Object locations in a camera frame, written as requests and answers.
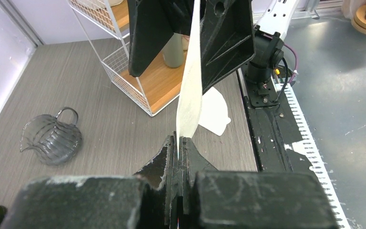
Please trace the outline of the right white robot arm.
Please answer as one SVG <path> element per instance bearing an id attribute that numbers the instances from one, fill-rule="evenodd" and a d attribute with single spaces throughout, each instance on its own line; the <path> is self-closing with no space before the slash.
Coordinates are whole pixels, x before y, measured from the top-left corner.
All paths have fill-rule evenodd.
<path id="1" fill-rule="evenodd" d="M 295 0 L 274 0 L 257 23 L 249 0 L 200 1 L 200 46 L 203 91 L 249 62 L 251 80 L 267 80 L 281 50 Z M 193 37 L 194 1 L 130 0 L 129 74 L 140 77 L 175 33 Z"/>

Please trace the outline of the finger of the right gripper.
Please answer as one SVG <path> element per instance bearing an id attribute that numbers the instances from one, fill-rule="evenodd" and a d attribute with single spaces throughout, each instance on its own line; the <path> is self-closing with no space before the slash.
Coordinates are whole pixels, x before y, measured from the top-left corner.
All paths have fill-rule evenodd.
<path id="1" fill-rule="evenodd" d="M 174 33 L 189 35 L 193 0 L 128 0 L 129 74 L 140 77 Z"/>
<path id="2" fill-rule="evenodd" d="M 254 57 L 253 12 L 250 0 L 203 0 L 200 7 L 202 87 L 206 93 Z"/>

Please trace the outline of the white paper coffee filter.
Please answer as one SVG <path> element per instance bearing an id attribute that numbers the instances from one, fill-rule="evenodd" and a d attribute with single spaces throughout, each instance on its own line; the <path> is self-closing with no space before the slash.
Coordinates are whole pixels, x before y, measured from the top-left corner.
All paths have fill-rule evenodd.
<path id="1" fill-rule="evenodd" d="M 191 34 L 176 114 L 177 149 L 181 137 L 191 138 L 194 135 L 202 108 L 200 5 L 199 0 L 194 1 Z"/>

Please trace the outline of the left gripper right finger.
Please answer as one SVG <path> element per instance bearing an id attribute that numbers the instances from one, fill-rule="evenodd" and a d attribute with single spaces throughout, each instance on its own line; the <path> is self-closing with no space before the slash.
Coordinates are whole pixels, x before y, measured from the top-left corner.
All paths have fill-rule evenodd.
<path id="1" fill-rule="evenodd" d="M 194 186 L 197 172 L 216 170 L 205 159 L 189 137 L 180 137 L 178 146 L 178 226 L 188 229 L 190 225 L 190 191 Z"/>

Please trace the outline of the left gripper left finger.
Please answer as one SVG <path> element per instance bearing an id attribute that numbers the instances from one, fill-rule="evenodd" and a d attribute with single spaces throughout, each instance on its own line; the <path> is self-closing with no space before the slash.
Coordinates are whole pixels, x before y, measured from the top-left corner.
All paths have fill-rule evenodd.
<path id="1" fill-rule="evenodd" d="M 176 229 L 177 187 L 174 183 L 175 140 L 166 137 L 158 153 L 135 173 L 148 182 L 142 197 L 140 228 Z"/>

